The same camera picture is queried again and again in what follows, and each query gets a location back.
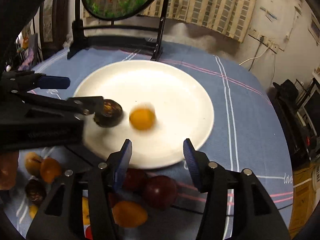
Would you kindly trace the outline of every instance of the white plate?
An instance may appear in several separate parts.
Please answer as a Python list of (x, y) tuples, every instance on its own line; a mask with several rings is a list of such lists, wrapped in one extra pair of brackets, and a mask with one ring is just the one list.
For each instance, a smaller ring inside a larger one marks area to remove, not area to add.
[[(183, 141), (190, 138), (197, 150), (213, 127), (213, 106), (205, 89), (187, 73), (160, 62), (131, 60), (104, 66), (86, 77), (74, 93), (74, 97), (87, 96), (116, 101), (124, 118), (115, 127), (101, 128), (93, 115), (87, 116), (84, 144), (107, 159), (128, 138), (134, 168), (160, 168), (183, 160)], [(130, 126), (129, 113), (144, 103), (154, 106), (157, 122), (152, 131), (141, 132)]]

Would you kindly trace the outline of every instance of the metal screw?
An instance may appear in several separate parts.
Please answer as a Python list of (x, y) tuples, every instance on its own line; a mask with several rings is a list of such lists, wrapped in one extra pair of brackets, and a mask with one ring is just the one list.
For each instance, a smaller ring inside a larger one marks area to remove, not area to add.
[(78, 120), (83, 120), (84, 116), (82, 114), (75, 114), (75, 118)]
[(244, 169), (244, 170), (243, 170), (243, 173), (244, 173), (245, 175), (247, 175), (247, 176), (250, 176), (250, 175), (252, 174), (252, 170), (250, 170), (250, 169)]
[(90, 114), (90, 111), (89, 111), (88, 109), (84, 109), (84, 110), (83, 110), (83, 114), (84, 114), (84, 115), (89, 115), (89, 114)]
[(66, 175), (67, 177), (70, 177), (72, 174), (73, 174), (73, 171), (72, 171), (72, 170), (66, 170), (66, 171), (64, 172), (64, 175)]
[(211, 169), (215, 169), (218, 167), (218, 164), (216, 162), (209, 162), (208, 163), (208, 166), (211, 168)]
[(103, 170), (103, 169), (105, 169), (106, 167), (108, 167), (108, 164), (107, 164), (107, 163), (99, 163), (99, 164), (98, 164), (98, 168), (99, 168), (99, 169), (102, 169), (102, 170)]

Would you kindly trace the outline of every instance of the table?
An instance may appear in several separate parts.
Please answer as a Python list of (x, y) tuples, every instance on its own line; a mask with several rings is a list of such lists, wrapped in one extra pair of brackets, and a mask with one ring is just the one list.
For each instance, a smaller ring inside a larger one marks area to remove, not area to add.
[[(225, 169), (252, 169), (276, 206), (281, 209), (280, 213), (288, 227), (293, 201), (290, 157), (278, 117), (259, 81), (237, 63), (210, 55), (200, 49), (170, 42), (164, 42), (163, 47), (160, 61), (193, 76), (206, 89), (212, 100), (215, 111), (214, 126), (200, 150)], [(150, 58), (139, 54), (139, 50), (129, 53), (90, 48), (67, 60), (67, 52), (68, 49), (58, 52), (38, 65), (35, 70), (48, 75), (67, 76), (71, 80), (70, 87), (59, 91), (36, 89), (31, 91), (32, 93), (65, 99), (73, 95), (86, 76), (102, 66), (122, 60)], [(24, 168), (23, 155), (28, 151), (20, 152), (17, 186), (10, 192), (10, 198), (5, 205), (10, 220), (23, 236), (31, 223), (24, 198), (24, 186), (30, 175)], [(64, 147), (35, 151), (42, 156), (50, 155), (65, 168), (74, 171), (88, 167)], [(195, 239), (206, 194), (200, 194), (194, 188), (186, 164), (180, 162), (168, 168), (148, 171), (148, 174), (164, 174), (174, 178), (179, 185), (175, 206), (192, 212), (175, 208), (161, 212), (142, 204), (148, 211), (148, 221), (135, 229), (122, 229), (124, 239)], [(125, 195), (141, 202), (138, 196), (128, 193)], [(232, 191), (228, 194), (227, 211), (225, 238), (230, 237), (232, 233)]]

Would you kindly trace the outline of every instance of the beige curtain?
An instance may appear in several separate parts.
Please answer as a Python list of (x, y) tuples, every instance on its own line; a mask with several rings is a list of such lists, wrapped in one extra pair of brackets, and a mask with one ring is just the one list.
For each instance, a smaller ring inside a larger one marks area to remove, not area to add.
[[(167, 18), (215, 30), (242, 42), (256, 0), (169, 0)], [(142, 14), (159, 17), (163, 0), (155, 0)]]

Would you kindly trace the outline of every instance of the white cable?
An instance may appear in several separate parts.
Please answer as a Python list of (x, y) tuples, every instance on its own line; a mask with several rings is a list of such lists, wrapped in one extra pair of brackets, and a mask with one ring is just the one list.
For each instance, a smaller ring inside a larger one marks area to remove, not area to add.
[(244, 62), (240, 63), (239, 65), (242, 65), (243, 63), (245, 63), (245, 62), (247, 62), (247, 61), (249, 61), (249, 60), (262, 57), (262, 55), (265, 54), (269, 48), (270, 48), (270, 47), (267, 47), (266, 50), (265, 50), (259, 57), (249, 58), (249, 59), (245, 60)]

